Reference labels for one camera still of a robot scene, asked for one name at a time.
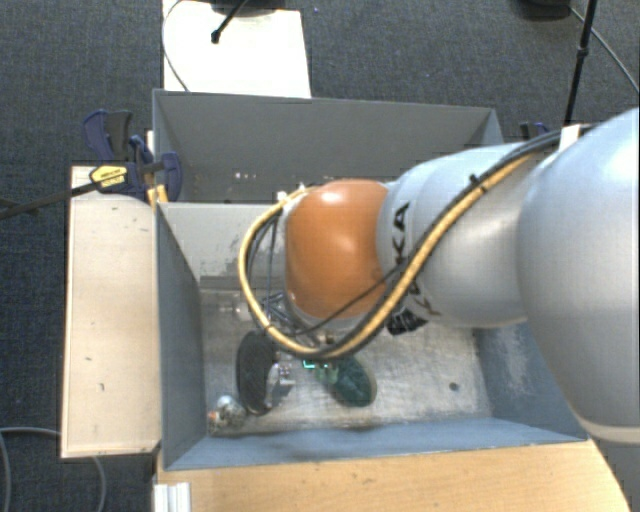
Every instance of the gray carpet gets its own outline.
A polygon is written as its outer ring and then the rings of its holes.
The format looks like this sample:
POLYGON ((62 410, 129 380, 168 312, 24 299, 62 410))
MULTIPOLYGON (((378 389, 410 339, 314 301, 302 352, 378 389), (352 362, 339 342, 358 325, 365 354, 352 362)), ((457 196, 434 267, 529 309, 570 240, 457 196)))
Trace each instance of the gray carpet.
MULTIPOLYGON (((584 12, 585 3, 574 5, 584 12)), ((511 140, 521 121, 562 122, 581 31, 573 16, 549 20, 520 0, 282 4, 302 10, 314 96, 493 107, 511 140)), ((600 2, 595 22, 636 81, 639 22, 637 0, 600 2)), ((151 89, 162 83, 160 25, 160 0, 2 2, 1 197, 27 201, 63 189, 72 161, 93 158, 80 125, 97 108, 133 111, 133 132, 151 126, 151 89)), ((592 40, 575 119, 599 121, 637 105, 592 40)), ((0 222, 2 427, 59 428, 65 244, 64 205, 0 222)), ((6 442, 13 510, 95 507, 90 463, 57 462, 48 439, 6 442)), ((150 458, 111 458, 105 466, 106 510, 148 510, 150 458)), ((618 466, 637 470, 628 460, 618 466)))

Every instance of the black tripod leg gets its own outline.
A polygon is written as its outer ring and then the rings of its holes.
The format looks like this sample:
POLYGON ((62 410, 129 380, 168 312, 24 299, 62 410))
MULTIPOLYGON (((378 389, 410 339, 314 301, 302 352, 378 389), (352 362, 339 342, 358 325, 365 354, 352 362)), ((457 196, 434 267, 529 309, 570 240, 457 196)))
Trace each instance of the black tripod leg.
POLYGON ((596 14, 596 5, 598 0, 589 0, 587 4, 587 12, 584 17, 584 25, 582 27, 582 36, 580 37, 580 45, 578 46, 578 54, 576 57, 576 67, 573 72, 573 80, 571 81, 571 91, 569 92, 569 100, 567 102, 567 110, 564 114, 564 125, 571 124, 573 117, 573 108, 578 95, 578 85, 580 84, 580 76, 582 75, 582 65, 584 59, 589 55, 589 36, 591 36, 591 27, 593 18, 596 14))

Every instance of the wooden table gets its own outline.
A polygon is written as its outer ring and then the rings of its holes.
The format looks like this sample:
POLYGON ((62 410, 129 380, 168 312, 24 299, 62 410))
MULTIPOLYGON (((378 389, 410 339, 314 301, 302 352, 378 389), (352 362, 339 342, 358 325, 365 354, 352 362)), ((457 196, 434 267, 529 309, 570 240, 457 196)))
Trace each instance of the wooden table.
POLYGON ((193 512, 628 511, 591 441, 368 460, 161 469, 191 483, 193 512))

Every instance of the small metal object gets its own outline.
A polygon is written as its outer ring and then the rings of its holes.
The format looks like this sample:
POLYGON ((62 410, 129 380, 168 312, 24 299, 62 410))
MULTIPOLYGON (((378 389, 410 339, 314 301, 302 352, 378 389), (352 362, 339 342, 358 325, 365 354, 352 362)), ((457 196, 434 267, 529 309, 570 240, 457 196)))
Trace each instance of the small metal object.
POLYGON ((276 363, 269 370, 267 377, 267 396, 265 405, 272 409, 282 403, 289 394, 296 381, 291 378, 291 365, 288 363, 276 363))
POLYGON ((209 434, 213 435, 226 428, 240 428, 246 417, 247 411, 242 405, 232 396, 222 395, 216 409, 207 415, 209 434))
POLYGON ((393 311, 385 324, 387 331, 392 336, 413 332, 427 323, 426 320, 418 318, 406 307, 393 311))

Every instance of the metal stand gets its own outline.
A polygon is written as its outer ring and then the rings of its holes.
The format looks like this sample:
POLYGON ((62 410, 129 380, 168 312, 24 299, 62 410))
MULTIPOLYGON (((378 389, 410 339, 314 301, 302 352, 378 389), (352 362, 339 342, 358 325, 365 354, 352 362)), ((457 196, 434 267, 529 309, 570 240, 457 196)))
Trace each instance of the metal stand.
POLYGON ((569 100, 567 102, 567 110, 564 115, 564 125, 571 124, 573 117, 573 107, 575 106, 576 96, 578 94, 578 85, 580 84, 580 75, 582 74, 582 64, 584 59, 589 55, 589 36, 591 36, 591 26, 593 18, 596 14, 596 5, 598 0, 589 0, 587 4, 587 12, 584 17, 584 25, 582 27, 582 36, 580 37, 580 45, 578 46, 578 54, 576 56, 576 68, 573 72, 573 81, 571 82, 571 91, 569 92, 569 100))
POLYGON ((236 6, 231 9, 231 12, 227 15, 227 17, 222 21, 220 26, 211 32, 211 42, 213 44, 218 44, 220 42, 220 36, 222 35, 222 31, 229 24, 229 22, 233 19, 233 17, 238 14, 240 9, 244 7, 244 5, 248 2, 248 0, 239 0, 236 6))

